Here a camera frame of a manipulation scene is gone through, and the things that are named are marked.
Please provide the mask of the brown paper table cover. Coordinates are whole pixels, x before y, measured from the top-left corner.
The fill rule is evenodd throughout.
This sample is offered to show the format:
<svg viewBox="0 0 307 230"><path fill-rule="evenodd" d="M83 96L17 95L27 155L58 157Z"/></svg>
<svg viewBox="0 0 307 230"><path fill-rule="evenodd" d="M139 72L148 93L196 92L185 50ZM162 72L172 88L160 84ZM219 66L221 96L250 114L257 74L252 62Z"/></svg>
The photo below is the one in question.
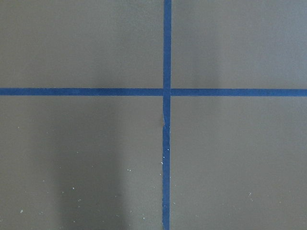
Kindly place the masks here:
<svg viewBox="0 0 307 230"><path fill-rule="evenodd" d="M0 3L3 230L304 230L307 3Z"/></svg>

